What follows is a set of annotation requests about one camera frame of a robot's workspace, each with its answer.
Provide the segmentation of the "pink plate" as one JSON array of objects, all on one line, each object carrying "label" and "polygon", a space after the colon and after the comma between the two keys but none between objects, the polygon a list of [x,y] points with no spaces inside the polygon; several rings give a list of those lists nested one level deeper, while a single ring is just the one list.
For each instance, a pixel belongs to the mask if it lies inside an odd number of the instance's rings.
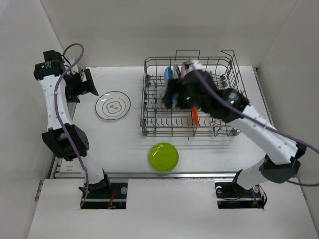
[{"label": "pink plate", "polygon": [[181,77],[184,78],[188,72],[188,65],[183,64],[181,67]]}]

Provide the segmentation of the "blue plate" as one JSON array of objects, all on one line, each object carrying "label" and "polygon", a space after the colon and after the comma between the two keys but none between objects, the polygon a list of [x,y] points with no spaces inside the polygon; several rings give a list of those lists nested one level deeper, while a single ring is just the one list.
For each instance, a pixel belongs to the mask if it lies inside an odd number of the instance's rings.
[{"label": "blue plate", "polygon": [[[170,66],[166,67],[165,69],[165,72],[164,72],[164,81],[165,81],[165,92],[167,93],[168,91],[168,84],[169,84],[169,81],[171,79],[174,78],[174,74],[173,74],[173,71],[172,71],[172,68]],[[177,103],[177,100],[178,100],[178,95],[177,94],[174,94],[173,96],[173,103],[176,104]]]}]

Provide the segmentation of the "white plate dark patterned rim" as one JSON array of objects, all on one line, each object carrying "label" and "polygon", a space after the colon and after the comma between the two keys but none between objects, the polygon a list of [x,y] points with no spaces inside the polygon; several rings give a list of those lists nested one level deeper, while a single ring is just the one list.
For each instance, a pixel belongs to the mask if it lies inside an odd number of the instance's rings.
[{"label": "white plate dark patterned rim", "polygon": [[181,70],[177,64],[174,64],[172,71],[173,71],[173,76],[175,79],[181,78]]}]

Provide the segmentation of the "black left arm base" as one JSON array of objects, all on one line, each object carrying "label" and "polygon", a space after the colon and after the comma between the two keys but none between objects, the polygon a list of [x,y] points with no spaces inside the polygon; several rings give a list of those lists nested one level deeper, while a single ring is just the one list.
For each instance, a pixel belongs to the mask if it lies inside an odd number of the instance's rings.
[{"label": "black left arm base", "polygon": [[80,209],[126,209],[127,192],[127,182],[111,183],[111,189],[107,189],[106,192],[89,193],[85,200],[83,196]]}]

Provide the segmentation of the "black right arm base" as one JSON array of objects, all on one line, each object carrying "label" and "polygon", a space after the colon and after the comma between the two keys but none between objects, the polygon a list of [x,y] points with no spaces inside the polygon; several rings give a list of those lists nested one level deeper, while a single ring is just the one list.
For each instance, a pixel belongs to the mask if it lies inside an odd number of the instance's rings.
[{"label": "black right arm base", "polygon": [[215,183],[219,209],[264,209],[268,197],[260,185],[246,190],[231,182]]}]

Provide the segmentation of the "aluminium front rail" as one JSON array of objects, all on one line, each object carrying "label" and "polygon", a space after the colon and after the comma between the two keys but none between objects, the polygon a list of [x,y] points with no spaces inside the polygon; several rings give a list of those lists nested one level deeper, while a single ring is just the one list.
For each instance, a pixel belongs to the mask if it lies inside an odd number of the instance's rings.
[{"label": "aluminium front rail", "polygon": [[[147,172],[108,172],[109,178],[233,178],[235,172],[184,172],[184,173],[147,173]],[[80,172],[56,172],[50,176],[50,179],[68,179],[83,178]]]}]

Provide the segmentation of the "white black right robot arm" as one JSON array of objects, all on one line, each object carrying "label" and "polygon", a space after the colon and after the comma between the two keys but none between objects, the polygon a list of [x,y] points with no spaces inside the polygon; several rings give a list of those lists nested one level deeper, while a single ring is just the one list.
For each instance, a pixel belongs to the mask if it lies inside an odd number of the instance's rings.
[{"label": "white black right robot arm", "polygon": [[221,119],[240,130],[265,152],[258,163],[236,173],[231,183],[234,195],[243,196],[255,185],[266,181],[282,184],[297,175],[301,165],[298,159],[305,154],[307,147],[276,134],[275,128],[267,126],[267,121],[236,89],[219,89],[208,72],[194,70],[183,78],[165,78],[163,102],[168,109],[172,108],[175,95],[177,107],[196,107]]}]

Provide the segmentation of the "white plate green rim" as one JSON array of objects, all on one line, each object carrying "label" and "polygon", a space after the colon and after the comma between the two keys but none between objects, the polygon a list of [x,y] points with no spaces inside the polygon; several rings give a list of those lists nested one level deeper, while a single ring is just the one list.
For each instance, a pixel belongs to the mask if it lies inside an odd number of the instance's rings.
[{"label": "white plate green rim", "polygon": [[119,120],[130,108],[130,98],[121,91],[106,92],[95,103],[95,112],[103,120]]}]

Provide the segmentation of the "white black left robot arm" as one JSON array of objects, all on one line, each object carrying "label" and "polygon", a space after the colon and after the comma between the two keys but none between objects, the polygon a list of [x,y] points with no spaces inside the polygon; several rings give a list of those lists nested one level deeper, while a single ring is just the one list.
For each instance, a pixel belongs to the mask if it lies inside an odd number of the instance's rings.
[{"label": "white black left robot arm", "polygon": [[42,140],[47,147],[65,161],[79,163],[87,179],[83,193],[102,198],[110,195],[112,186],[102,168],[87,158],[90,148],[84,131],[70,116],[68,103],[79,103],[79,96],[98,95],[89,69],[79,69],[76,61],[68,61],[55,51],[44,52],[44,62],[35,65],[34,76],[42,87],[48,114],[47,131]]}]

